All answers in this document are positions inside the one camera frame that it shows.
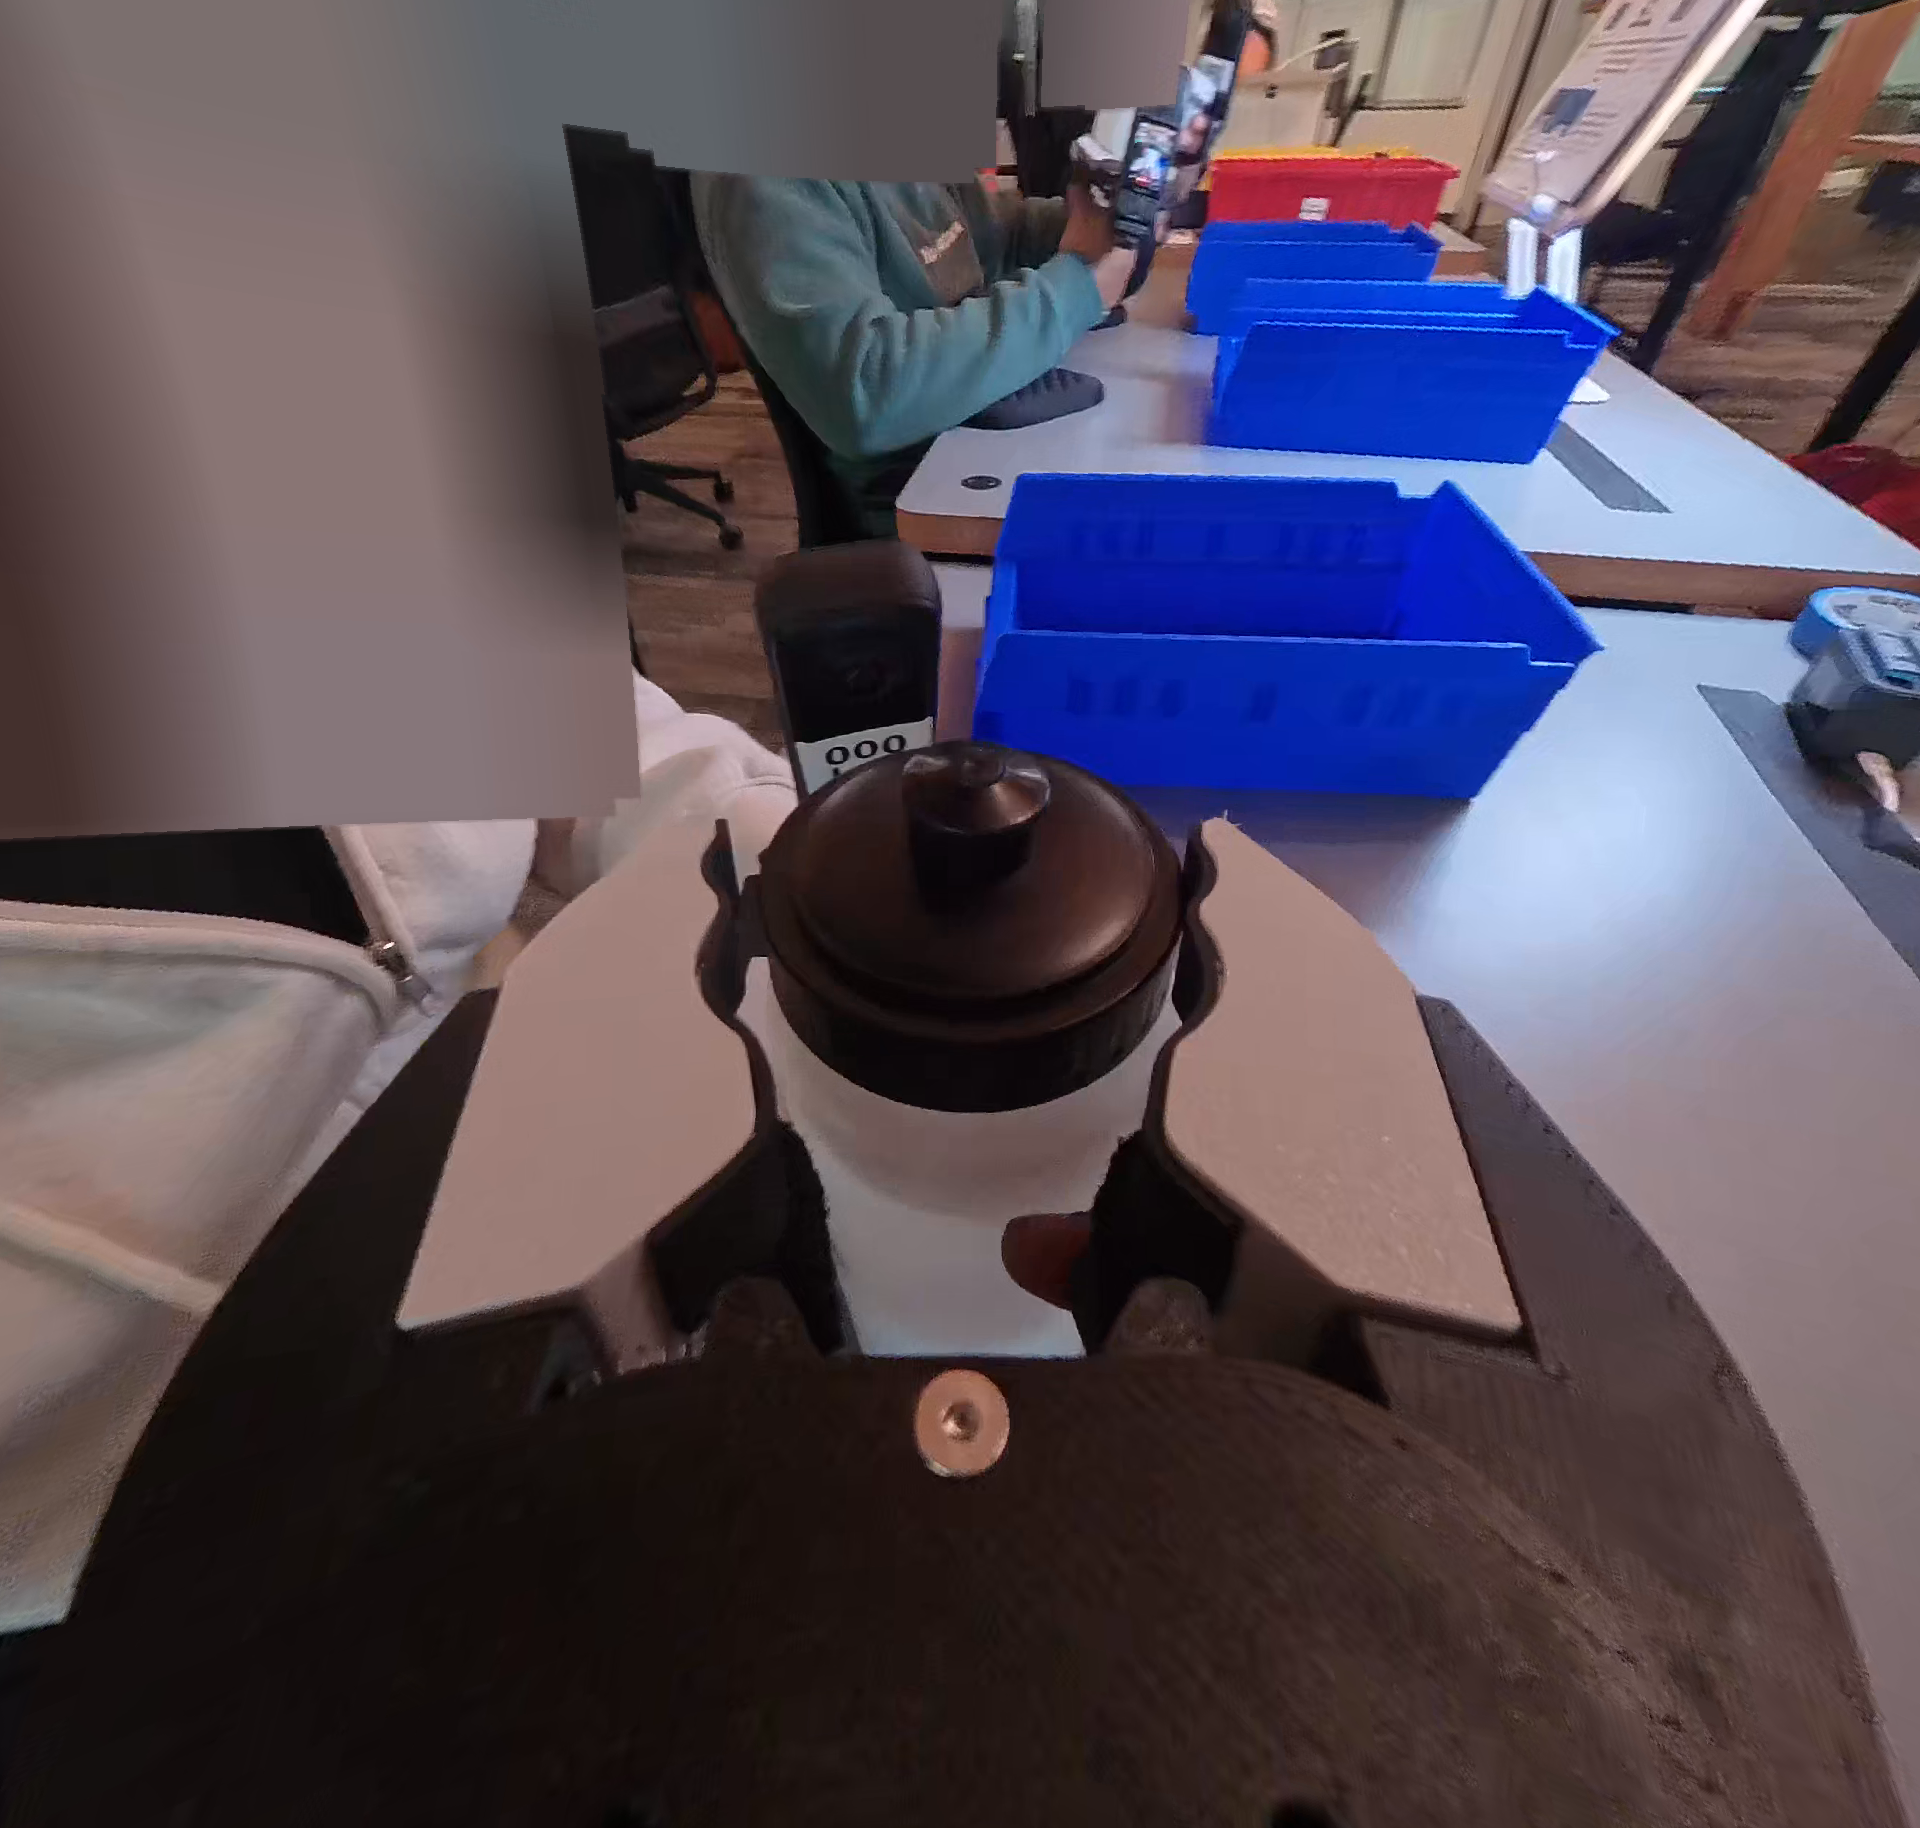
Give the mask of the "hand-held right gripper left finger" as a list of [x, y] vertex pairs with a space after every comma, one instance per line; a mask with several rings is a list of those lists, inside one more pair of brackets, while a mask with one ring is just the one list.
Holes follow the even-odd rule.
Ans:
[[739, 1024], [733, 837], [674, 822], [500, 988], [397, 1327], [579, 1322], [621, 1373], [682, 1360], [733, 1280], [779, 1276], [783, 1131]]

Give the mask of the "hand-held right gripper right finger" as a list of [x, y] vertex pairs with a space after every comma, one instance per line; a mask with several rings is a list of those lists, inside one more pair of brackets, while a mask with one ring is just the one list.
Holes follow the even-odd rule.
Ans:
[[1219, 1350], [1307, 1367], [1383, 1320], [1517, 1344], [1524, 1310], [1419, 999], [1376, 935], [1214, 818], [1214, 994], [1170, 1045], [1162, 1137], [1236, 1222]]

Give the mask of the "white plastic bottle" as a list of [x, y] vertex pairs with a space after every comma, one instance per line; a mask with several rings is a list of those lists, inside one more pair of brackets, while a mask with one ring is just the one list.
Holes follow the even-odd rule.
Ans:
[[786, 1022], [771, 971], [752, 965], [743, 1020], [826, 1196], [857, 1350], [870, 1358], [1076, 1358], [1069, 1312], [1004, 1264], [1015, 1217], [1086, 1213], [1145, 1121], [1166, 1003], [1147, 1039], [1086, 1091], [1006, 1114], [947, 1114], [876, 1097], [830, 1070]]

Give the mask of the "black bottle lid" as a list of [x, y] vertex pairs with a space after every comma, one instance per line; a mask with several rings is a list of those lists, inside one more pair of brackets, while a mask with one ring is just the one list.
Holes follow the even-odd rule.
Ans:
[[823, 788], [756, 881], [792, 1032], [931, 1112], [1044, 1106], [1114, 1074], [1160, 1020], [1183, 936], [1162, 828], [1084, 769], [996, 744]]

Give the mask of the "blue plastic bin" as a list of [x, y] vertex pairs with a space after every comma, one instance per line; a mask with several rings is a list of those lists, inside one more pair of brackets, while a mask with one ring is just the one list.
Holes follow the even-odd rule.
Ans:
[[1124, 788], [1471, 801], [1601, 649], [1454, 483], [1025, 475], [973, 736]]
[[1189, 266], [1189, 328], [1219, 336], [1257, 283], [1425, 283], [1442, 241], [1425, 227], [1364, 222], [1210, 224]]
[[1543, 288], [1259, 281], [1223, 321], [1214, 448], [1528, 466], [1618, 328]]

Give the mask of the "person's left forearm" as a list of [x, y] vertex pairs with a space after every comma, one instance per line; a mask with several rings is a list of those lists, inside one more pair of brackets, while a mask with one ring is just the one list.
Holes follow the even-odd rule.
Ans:
[[584, 816], [325, 828], [365, 952], [397, 996], [449, 1007], [493, 986], [567, 904], [653, 834], [722, 822], [752, 853], [796, 807], [790, 767], [737, 725], [636, 681], [638, 794]]

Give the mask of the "black office chair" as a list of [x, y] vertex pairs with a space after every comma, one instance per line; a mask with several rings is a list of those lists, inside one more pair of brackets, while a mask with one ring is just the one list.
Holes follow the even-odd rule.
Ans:
[[603, 380], [615, 496], [624, 511], [640, 498], [678, 508], [739, 551], [733, 481], [720, 469], [636, 456], [630, 448], [704, 408], [722, 370], [699, 315], [701, 264], [685, 205], [653, 155], [626, 136], [563, 130], [582, 235]]

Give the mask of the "person's white jacket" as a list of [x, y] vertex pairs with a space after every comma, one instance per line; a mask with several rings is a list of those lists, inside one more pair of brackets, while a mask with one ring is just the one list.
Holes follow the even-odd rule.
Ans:
[[5, 1632], [62, 1621], [180, 1362], [453, 997], [396, 946], [5, 906]]

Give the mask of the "red plastic bin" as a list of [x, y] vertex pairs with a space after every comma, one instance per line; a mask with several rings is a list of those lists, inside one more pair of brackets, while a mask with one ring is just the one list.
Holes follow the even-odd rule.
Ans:
[[1214, 161], [1208, 224], [1429, 229], [1459, 170], [1400, 151], [1229, 151]]

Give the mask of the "grey charger case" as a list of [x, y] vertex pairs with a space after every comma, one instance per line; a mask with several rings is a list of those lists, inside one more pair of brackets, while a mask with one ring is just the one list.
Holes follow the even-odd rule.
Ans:
[[1879, 755], [1906, 771], [1919, 757], [1917, 635], [1843, 626], [1795, 689], [1787, 719], [1814, 767], [1847, 771]]

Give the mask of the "blue tape roll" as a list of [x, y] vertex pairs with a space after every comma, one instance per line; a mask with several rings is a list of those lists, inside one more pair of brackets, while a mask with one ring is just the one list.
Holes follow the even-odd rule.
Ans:
[[1887, 588], [1827, 588], [1812, 593], [1789, 631], [1789, 647], [1806, 664], [1845, 631], [1919, 639], [1919, 597]]

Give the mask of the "white document stand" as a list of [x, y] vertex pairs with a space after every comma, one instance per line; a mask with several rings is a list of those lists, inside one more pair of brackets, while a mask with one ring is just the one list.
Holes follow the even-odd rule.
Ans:
[[1578, 306], [1583, 292], [1583, 229], [1568, 227], [1551, 235], [1524, 216], [1505, 222], [1503, 292], [1522, 300], [1547, 292], [1568, 306]]

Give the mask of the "red bag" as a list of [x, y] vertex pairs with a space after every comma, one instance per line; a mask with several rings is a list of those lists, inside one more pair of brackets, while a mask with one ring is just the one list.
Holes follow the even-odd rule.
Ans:
[[1909, 546], [1919, 546], [1917, 458], [1885, 447], [1841, 445], [1791, 456], [1789, 468]]

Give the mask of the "wooden instruction board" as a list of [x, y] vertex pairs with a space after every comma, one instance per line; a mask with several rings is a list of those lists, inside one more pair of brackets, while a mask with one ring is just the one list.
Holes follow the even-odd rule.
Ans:
[[1585, 227], [1768, 0], [1608, 0], [1482, 185], [1547, 237]]

